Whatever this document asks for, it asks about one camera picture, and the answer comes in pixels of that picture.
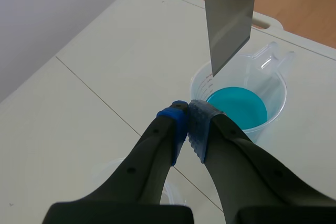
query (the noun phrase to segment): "measuring cup handle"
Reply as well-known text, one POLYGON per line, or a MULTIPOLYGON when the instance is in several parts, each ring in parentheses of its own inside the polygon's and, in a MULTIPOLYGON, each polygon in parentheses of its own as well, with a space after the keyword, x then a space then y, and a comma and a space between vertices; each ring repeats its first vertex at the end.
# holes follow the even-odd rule
POLYGON ((287 76, 295 56, 295 52, 288 52, 285 54, 285 57, 282 59, 282 61, 278 64, 277 70, 284 78, 287 76))

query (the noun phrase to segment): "white table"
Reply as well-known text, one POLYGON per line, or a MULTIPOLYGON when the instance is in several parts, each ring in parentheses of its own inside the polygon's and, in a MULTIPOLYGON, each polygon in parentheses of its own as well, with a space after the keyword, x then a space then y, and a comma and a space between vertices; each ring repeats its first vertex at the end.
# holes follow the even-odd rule
MULTIPOLYGON (((0 222, 41 223, 51 204, 92 192, 96 176, 139 139, 57 58, 0 104, 0 222)), ((196 223, 223 213, 175 168, 167 180, 196 223)))
MULTIPOLYGON (((288 103, 258 144, 308 184, 336 197, 336 143, 330 141, 335 50, 255 15, 270 28, 253 28, 242 52, 276 41, 282 53, 293 50, 298 56, 287 80, 288 103)), ((207 61, 202 0, 113 3, 0 104, 1 221, 39 223, 52 203, 91 192, 97 167, 125 157, 158 111, 190 100, 190 79, 207 61)), ((223 223, 214 184, 189 143, 175 167, 167 179, 195 222, 223 223)))

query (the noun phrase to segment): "knife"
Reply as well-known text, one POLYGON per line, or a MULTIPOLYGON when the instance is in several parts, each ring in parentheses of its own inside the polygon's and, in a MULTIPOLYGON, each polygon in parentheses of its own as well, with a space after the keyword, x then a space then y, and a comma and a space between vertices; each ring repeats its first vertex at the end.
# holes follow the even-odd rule
POLYGON ((254 0, 205 0, 213 76, 249 40, 254 0))

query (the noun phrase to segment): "clear plastic cup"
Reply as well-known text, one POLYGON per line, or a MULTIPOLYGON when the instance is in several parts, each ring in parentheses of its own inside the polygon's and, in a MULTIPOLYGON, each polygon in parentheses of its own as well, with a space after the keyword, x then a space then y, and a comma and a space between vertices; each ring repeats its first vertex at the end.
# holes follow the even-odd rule
POLYGON ((286 53, 282 60, 278 56, 278 45, 272 42, 254 55, 233 56, 215 77, 212 76, 211 62, 208 62, 191 81, 191 99, 206 101, 214 92, 226 87, 240 87, 254 92, 266 107, 267 121, 243 131, 256 142, 265 127, 278 117, 286 103, 284 76, 295 53, 286 53))
MULTIPOLYGON (((118 168, 118 166, 123 162, 125 158, 115 159, 107 164, 105 164, 100 169, 96 169, 93 176, 93 184, 95 187, 101 186, 118 168)), ((164 183, 160 205, 183 205, 185 206, 186 201, 182 199, 180 192, 177 187, 167 180, 164 183)))

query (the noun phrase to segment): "blue gripper pad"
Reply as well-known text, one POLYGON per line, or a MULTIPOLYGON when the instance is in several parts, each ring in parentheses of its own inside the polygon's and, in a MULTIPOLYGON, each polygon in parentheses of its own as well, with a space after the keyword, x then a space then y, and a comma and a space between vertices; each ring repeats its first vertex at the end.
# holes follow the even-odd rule
MULTIPOLYGON (((175 101, 172 103, 172 105, 174 104, 183 104, 183 105, 188 106, 188 103, 184 101, 175 101)), ((185 138, 187 137, 189 111, 188 113, 184 113, 180 109, 169 107, 169 108, 165 108, 162 111, 159 111, 156 116, 160 116, 160 115, 168 116, 176 121, 176 133, 175 133, 175 139, 174 139, 174 150, 173 150, 173 160, 172 160, 172 166, 174 166, 180 154, 180 150, 185 141, 185 138)))
POLYGON ((211 119, 223 112, 201 100, 192 100, 189 104, 189 112, 189 142, 201 163, 204 164, 211 119))

